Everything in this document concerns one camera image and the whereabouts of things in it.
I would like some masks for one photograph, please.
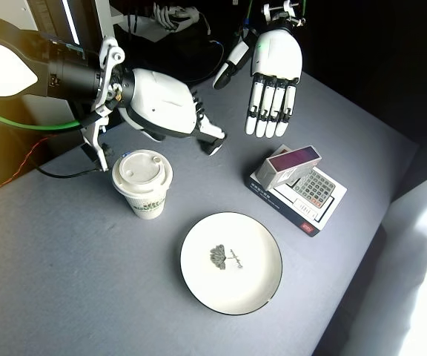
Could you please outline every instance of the calculator box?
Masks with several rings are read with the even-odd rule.
[[[296,182],[308,174],[322,157],[313,146],[290,150],[279,148],[278,154],[265,159],[256,172],[256,178],[267,191],[281,184]]]
[[[275,154],[277,154],[278,151],[281,152],[284,150],[289,150],[289,148],[283,145]],[[326,199],[323,202],[319,202],[318,199],[324,195],[324,193],[317,195],[317,200],[313,202],[316,195],[310,195],[311,189],[308,187],[309,185],[313,187],[310,183],[314,182],[314,179],[320,182],[321,178],[324,179],[322,185],[315,184],[314,188],[316,185],[318,185],[319,188],[315,189],[325,189],[325,187],[328,186],[331,190],[328,191]],[[270,191],[266,191],[266,189],[263,188],[256,178],[255,173],[249,176],[246,185],[256,195],[278,210],[286,219],[291,221],[310,237],[315,236],[319,231],[324,229],[325,224],[329,221],[347,191],[347,188],[321,171],[318,167],[314,167],[310,174],[298,179],[296,182],[279,185]]]

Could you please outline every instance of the white coffee cup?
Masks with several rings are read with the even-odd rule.
[[[164,210],[172,176],[169,161],[150,150],[124,154],[111,171],[116,190],[125,196],[134,213],[146,220],[158,217]]]

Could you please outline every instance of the plate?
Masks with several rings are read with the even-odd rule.
[[[251,217],[219,213],[200,220],[181,250],[181,270],[192,294],[216,312],[241,315],[264,306],[282,275],[279,247]]]

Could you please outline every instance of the purple display screen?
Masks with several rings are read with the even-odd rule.
[[[319,155],[317,152],[311,146],[308,146],[297,151],[270,158],[269,161],[273,165],[274,169],[280,172],[290,167],[294,167],[295,165],[301,165],[318,158]]]

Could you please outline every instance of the calculator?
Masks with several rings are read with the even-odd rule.
[[[335,189],[333,182],[314,170],[289,186],[318,208],[324,205]]]

